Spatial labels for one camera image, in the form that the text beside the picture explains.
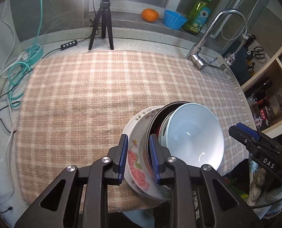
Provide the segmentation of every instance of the faucet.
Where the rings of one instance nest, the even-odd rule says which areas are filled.
[[[196,67],[199,70],[204,69],[206,66],[208,66],[209,64],[211,64],[212,62],[216,61],[217,58],[209,61],[208,63],[206,63],[200,56],[199,53],[201,51],[201,47],[203,46],[203,44],[205,43],[205,41],[210,37],[211,33],[213,32],[213,30],[215,29],[216,25],[218,24],[218,22],[224,17],[227,16],[229,14],[237,14],[239,15],[244,22],[244,32],[242,33],[242,42],[240,44],[240,46],[238,47],[238,49],[233,53],[233,54],[229,54],[226,56],[226,58],[224,59],[227,64],[232,65],[232,63],[235,60],[235,56],[237,54],[237,52],[243,47],[243,45],[245,44],[245,42],[248,40],[248,38],[250,37],[248,30],[249,30],[249,25],[248,25],[248,20],[245,18],[245,16],[238,10],[230,8],[230,9],[225,9],[222,10],[217,16],[216,18],[213,20],[213,22],[210,24],[210,26],[207,28],[207,30],[205,31],[205,33],[203,34],[203,36],[201,37],[201,39],[198,41],[197,44],[195,44],[192,49],[190,50],[190,52],[187,54],[187,56],[185,57],[185,59],[188,59],[190,61],[192,61]]]

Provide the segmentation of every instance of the scissors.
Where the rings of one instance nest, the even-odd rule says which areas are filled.
[[[256,46],[253,50],[248,51],[248,54],[259,60],[265,59],[264,49],[261,46]]]

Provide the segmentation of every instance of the faucet spout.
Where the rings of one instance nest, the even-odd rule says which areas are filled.
[[[192,49],[190,50],[190,52],[187,54],[187,56],[185,57],[186,59],[191,60],[196,66],[197,68],[200,70],[203,69],[202,66],[199,66],[199,59],[201,59],[198,54],[201,51],[201,47],[204,45],[204,43],[206,42],[206,40],[210,37],[210,35],[212,34],[213,30],[216,28],[218,22],[224,17],[227,16],[229,14],[237,14],[239,15],[244,22],[244,32],[242,34],[242,41],[245,42],[246,40],[248,40],[248,38],[250,37],[248,31],[249,31],[249,25],[248,25],[248,20],[245,18],[245,16],[238,10],[236,9],[225,9],[223,11],[221,11],[216,18],[213,20],[213,22],[209,25],[209,27],[207,28],[207,30],[205,31],[205,33],[203,34],[203,36],[201,37],[201,39],[198,41],[197,44],[195,44]]]

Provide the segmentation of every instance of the bottle label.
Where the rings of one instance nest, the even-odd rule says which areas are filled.
[[[194,19],[190,30],[200,32],[209,15],[210,9],[208,7],[203,7],[198,13],[197,17]]]

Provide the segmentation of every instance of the green leaf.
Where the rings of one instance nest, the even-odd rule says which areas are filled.
[[[141,164],[135,163],[135,166],[136,166],[138,169],[142,170]]]

